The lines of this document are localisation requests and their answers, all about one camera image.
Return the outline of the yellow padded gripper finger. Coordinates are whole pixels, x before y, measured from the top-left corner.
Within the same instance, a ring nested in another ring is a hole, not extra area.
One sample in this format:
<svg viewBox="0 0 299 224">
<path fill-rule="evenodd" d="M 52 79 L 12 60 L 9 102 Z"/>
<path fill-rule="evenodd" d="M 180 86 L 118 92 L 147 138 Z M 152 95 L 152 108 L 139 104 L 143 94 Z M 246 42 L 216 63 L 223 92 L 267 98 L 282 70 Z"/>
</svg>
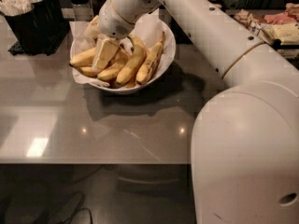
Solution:
<svg viewBox="0 0 299 224">
<path fill-rule="evenodd" d="M 103 41 L 103 39 L 100 36 L 98 36 L 97 40 L 96 40 L 96 44 L 95 44 L 95 53 L 94 53 L 94 57 L 93 57 L 94 60 L 96 60 L 98 57 L 98 53 L 102 46 L 102 41 Z"/>
<path fill-rule="evenodd" d="M 101 49 L 96 60 L 93 60 L 93 68 L 97 71 L 104 70 L 110 60 L 116 54 L 120 41 L 113 38 L 105 38 L 102 41 Z"/>
</svg>

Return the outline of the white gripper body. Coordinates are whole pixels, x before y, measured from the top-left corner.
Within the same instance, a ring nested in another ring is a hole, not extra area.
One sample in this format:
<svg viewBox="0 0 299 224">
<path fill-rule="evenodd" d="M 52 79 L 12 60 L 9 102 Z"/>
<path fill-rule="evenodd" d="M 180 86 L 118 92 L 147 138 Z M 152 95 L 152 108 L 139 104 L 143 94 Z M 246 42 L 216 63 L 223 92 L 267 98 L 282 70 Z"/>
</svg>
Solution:
<svg viewBox="0 0 299 224">
<path fill-rule="evenodd" d="M 135 23 L 123 18 L 112 0 L 106 0 L 99 13 L 88 23 L 83 34 L 86 38 L 96 38 L 102 34 L 116 39 L 124 39 L 134 28 Z"/>
</svg>

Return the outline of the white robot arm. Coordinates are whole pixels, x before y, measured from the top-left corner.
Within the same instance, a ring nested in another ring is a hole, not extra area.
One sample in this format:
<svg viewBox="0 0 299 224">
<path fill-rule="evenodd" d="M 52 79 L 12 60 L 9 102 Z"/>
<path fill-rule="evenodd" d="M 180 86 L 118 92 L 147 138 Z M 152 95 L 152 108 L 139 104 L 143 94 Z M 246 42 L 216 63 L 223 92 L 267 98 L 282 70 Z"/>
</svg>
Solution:
<svg viewBox="0 0 299 224">
<path fill-rule="evenodd" d="M 299 71 L 207 0 L 107 0 L 100 30 L 124 38 L 158 6 L 226 87 L 192 129 L 197 224 L 299 224 Z"/>
</svg>

